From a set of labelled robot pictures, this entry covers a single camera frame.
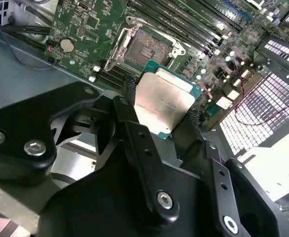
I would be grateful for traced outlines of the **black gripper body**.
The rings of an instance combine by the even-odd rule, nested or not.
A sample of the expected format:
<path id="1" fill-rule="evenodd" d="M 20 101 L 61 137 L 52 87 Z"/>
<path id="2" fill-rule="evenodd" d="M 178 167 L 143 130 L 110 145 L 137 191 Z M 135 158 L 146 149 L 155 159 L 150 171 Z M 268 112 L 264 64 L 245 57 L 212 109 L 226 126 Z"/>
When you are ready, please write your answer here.
<path id="1" fill-rule="evenodd" d="M 61 189 L 44 207 L 40 237 L 215 237 L 206 188 L 164 164 L 153 139 L 137 141 L 149 160 L 143 181 L 122 143 L 101 169 Z"/>

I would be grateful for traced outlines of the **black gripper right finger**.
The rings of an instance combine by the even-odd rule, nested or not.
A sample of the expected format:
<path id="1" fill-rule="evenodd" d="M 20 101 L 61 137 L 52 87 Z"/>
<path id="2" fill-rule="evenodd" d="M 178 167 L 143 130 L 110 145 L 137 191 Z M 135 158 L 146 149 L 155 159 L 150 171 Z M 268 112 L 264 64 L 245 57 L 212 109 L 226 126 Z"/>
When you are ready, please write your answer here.
<path id="1" fill-rule="evenodd" d="M 244 164 L 221 161 L 217 147 L 204 139 L 198 117 L 188 111 L 172 131 L 180 167 L 197 176 L 196 185 L 177 179 L 187 191 L 180 210 L 187 205 L 195 229 L 203 237 L 279 237 L 281 214 L 277 205 Z"/>

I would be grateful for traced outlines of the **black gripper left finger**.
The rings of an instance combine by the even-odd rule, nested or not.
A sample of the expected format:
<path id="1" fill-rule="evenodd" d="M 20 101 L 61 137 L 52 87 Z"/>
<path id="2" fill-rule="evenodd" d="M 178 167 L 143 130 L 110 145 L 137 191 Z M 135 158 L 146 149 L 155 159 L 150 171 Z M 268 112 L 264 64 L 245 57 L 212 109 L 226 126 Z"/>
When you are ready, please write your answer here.
<path id="1" fill-rule="evenodd" d="M 123 96 L 108 98 L 74 82 L 0 108 L 0 180 L 22 185 L 43 181 L 57 147 L 91 132 L 97 150 L 129 164 L 132 208 L 152 225 L 170 225 L 180 206 L 148 128 Z"/>

